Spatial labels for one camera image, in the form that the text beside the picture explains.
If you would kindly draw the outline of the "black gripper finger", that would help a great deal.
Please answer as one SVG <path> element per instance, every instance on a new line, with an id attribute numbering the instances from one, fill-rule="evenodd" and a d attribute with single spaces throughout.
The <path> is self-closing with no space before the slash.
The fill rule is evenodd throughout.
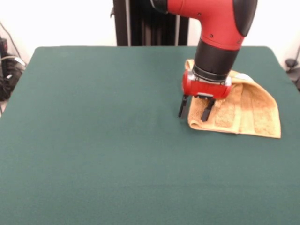
<path id="1" fill-rule="evenodd" d="M 202 116 L 201 116 L 201 120 L 202 121 L 207 121 L 210 115 L 210 112 L 214 106 L 215 100 L 214 99 L 210 99 L 208 102 L 208 105 L 206 106 L 206 108 L 204 109 Z"/>
<path id="2" fill-rule="evenodd" d="M 187 102 L 188 102 L 188 95 L 183 95 L 181 105 L 180 105 L 180 109 L 179 109 L 179 113 L 178 113 L 179 118 L 183 118 L 185 116 L 185 110 L 186 110 L 186 107 L 187 107 Z"/>

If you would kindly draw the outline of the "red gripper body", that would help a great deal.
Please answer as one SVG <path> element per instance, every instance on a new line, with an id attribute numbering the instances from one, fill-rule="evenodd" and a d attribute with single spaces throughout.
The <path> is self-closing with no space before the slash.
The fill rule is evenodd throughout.
<path id="1" fill-rule="evenodd" d="M 195 76 L 192 70 L 185 70 L 182 78 L 182 91 L 184 95 L 225 99 L 232 88 L 232 78 L 227 77 L 224 82 L 208 82 Z"/>

